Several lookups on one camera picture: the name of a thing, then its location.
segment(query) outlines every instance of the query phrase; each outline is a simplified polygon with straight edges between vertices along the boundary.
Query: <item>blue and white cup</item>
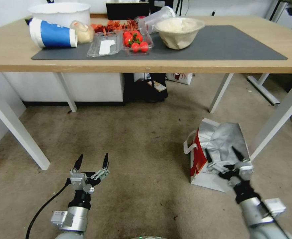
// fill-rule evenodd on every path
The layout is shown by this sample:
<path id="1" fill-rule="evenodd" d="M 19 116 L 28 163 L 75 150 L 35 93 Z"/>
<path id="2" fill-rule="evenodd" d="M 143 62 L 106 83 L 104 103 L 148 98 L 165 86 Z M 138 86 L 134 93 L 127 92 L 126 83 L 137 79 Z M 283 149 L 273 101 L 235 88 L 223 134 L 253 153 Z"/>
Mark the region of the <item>blue and white cup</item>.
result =
<path id="1" fill-rule="evenodd" d="M 40 48 L 77 47 L 77 35 L 74 29 L 48 23 L 38 18 L 30 22 L 32 40 Z"/>

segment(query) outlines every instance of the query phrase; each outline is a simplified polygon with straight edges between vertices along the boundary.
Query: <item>white bag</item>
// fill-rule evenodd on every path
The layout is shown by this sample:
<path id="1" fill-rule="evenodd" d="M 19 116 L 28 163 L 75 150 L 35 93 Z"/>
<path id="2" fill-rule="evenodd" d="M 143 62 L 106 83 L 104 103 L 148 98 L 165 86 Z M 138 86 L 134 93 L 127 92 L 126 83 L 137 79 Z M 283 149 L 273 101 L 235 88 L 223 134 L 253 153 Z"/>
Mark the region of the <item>white bag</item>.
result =
<path id="1" fill-rule="evenodd" d="M 166 73 L 168 80 L 190 85 L 193 73 Z"/>

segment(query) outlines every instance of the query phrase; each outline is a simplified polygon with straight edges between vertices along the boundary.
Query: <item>cherry tomato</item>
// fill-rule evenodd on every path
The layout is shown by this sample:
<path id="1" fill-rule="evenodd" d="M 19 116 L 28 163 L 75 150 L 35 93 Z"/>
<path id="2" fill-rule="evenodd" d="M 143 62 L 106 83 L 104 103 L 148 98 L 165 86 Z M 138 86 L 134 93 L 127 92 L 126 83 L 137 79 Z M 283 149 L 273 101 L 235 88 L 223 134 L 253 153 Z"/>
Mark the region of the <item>cherry tomato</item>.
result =
<path id="1" fill-rule="evenodd" d="M 126 39 L 127 37 L 131 37 L 130 32 L 124 32 L 124 39 Z"/>
<path id="2" fill-rule="evenodd" d="M 140 34 L 140 32 L 139 32 L 139 31 L 137 31 L 137 30 L 134 30 L 134 31 L 132 31 L 132 36 L 133 36 L 133 37 L 134 37 L 134 39 L 135 39 L 135 38 L 137 38 L 137 37 L 141 36 L 141 34 Z"/>
<path id="3" fill-rule="evenodd" d="M 129 37 L 126 37 L 126 38 L 125 38 L 125 40 L 124 40 L 124 45 L 130 47 L 130 45 L 131 45 L 132 42 L 133 42 L 133 36 L 130 35 Z"/>
<path id="4" fill-rule="evenodd" d="M 133 52 L 138 52 L 139 49 L 140 49 L 140 46 L 139 46 L 138 43 L 135 42 L 135 43 L 132 44 L 132 50 L 133 50 Z"/>
<path id="5" fill-rule="evenodd" d="M 136 41 L 138 41 L 140 43 L 143 42 L 143 36 L 142 35 L 135 37 L 135 39 L 136 39 Z"/>
<path id="6" fill-rule="evenodd" d="M 147 52 L 149 49 L 148 43 L 143 41 L 142 43 L 140 43 L 140 49 L 142 52 Z"/>

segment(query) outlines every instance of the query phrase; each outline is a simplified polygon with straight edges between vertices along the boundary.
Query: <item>white bucket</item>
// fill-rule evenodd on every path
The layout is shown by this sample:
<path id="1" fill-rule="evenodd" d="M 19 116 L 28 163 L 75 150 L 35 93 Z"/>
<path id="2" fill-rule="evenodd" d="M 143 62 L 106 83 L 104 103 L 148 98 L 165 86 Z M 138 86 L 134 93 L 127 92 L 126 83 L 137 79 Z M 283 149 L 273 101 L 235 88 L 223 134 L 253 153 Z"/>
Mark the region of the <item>white bucket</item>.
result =
<path id="1" fill-rule="evenodd" d="M 62 2 L 36 5 L 29 12 L 35 18 L 69 28 L 74 20 L 90 25 L 89 8 L 86 3 Z"/>

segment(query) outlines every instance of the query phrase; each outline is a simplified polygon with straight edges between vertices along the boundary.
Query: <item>table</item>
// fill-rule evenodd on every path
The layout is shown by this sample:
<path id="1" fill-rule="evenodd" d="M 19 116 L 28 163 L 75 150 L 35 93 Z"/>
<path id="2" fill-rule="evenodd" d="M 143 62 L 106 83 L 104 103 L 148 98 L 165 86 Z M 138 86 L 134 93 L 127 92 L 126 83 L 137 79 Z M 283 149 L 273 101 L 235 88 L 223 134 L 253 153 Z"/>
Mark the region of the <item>table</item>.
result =
<path id="1" fill-rule="evenodd" d="M 233 25 L 254 37 L 268 47 L 286 56 L 287 60 L 249 60 L 249 61 L 134 61 L 121 60 L 31 60 L 39 49 L 29 37 L 28 27 L 19 20 L 0 28 L 0 72 L 53 72 L 59 82 L 60 90 L 73 112 L 76 105 L 72 99 L 63 72 L 193 72 L 224 73 L 225 76 L 211 103 L 209 111 L 213 113 L 222 98 L 234 73 L 292 73 L 292 30 L 279 26 L 259 17 L 199 17 L 207 25 Z M 251 159 L 254 159 L 275 133 L 292 115 L 292 89 L 278 107 L 274 115 L 263 126 L 249 145 Z M 17 140 L 42 169 L 47 169 L 49 161 L 33 138 L 27 132 L 12 109 L 0 95 L 0 119 L 6 124 Z"/>

